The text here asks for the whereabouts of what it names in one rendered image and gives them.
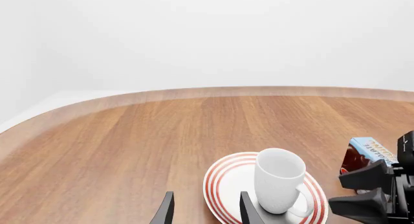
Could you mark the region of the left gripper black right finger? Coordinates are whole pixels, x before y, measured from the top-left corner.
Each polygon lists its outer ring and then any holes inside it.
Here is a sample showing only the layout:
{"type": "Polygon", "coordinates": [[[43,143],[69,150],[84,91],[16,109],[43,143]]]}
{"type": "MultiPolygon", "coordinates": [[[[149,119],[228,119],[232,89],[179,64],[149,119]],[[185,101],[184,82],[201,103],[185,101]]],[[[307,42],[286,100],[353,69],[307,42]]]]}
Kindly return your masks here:
{"type": "Polygon", "coordinates": [[[265,224],[246,191],[240,193],[239,208],[242,224],[265,224]]]}

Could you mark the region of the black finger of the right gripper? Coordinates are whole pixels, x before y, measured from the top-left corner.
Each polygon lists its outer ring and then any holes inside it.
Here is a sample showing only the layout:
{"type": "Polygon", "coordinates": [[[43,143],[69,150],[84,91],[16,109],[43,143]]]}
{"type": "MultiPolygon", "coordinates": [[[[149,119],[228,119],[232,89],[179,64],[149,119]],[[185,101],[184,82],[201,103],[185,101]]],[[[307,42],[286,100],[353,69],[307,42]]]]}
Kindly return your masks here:
{"type": "Polygon", "coordinates": [[[389,190],[389,174],[385,160],[380,159],[364,168],[340,175],[341,186],[353,190],[389,190]]]}
{"type": "Polygon", "coordinates": [[[363,224],[389,224],[387,199],[381,188],[356,196],[334,197],[328,200],[333,214],[363,224]]]}

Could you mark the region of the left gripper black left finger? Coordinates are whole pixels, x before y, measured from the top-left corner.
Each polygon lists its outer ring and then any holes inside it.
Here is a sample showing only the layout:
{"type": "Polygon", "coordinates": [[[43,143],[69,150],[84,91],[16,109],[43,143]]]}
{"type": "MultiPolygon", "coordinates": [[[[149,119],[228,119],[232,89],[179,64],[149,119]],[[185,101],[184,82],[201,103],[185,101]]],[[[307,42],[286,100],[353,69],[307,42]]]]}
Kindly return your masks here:
{"type": "Polygon", "coordinates": [[[156,214],[149,224],[172,224],[175,209],[174,193],[166,192],[156,214]]]}

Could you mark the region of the white plate with red rings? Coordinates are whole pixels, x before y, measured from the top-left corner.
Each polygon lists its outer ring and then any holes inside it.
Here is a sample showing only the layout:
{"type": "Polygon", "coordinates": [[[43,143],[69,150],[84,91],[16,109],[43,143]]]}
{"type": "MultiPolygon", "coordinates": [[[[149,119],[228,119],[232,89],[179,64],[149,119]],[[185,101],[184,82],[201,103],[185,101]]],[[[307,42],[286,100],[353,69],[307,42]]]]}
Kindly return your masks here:
{"type": "Polygon", "coordinates": [[[257,152],[240,152],[222,157],[204,175],[202,191],[212,214],[222,224],[242,224],[239,208],[240,193],[248,192],[250,200],[264,224],[327,224],[329,206],[318,182],[305,174],[307,196],[314,199],[314,212],[306,218],[289,212],[270,214],[263,210],[254,192],[254,168],[257,152]]]}

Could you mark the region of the white mug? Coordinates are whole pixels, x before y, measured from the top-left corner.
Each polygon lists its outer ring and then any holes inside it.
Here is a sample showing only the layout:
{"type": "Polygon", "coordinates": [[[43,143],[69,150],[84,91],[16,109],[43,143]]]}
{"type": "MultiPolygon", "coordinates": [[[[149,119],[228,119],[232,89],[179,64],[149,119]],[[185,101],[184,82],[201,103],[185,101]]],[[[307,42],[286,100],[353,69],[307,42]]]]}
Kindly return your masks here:
{"type": "Polygon", "coordinates": [[[254,190],[260,206],[271,214],[306,218],[314,211],[314,199],[305,194],[306,166],[298,155],[280,148],[258,153],[254,169],[254,190]]]}

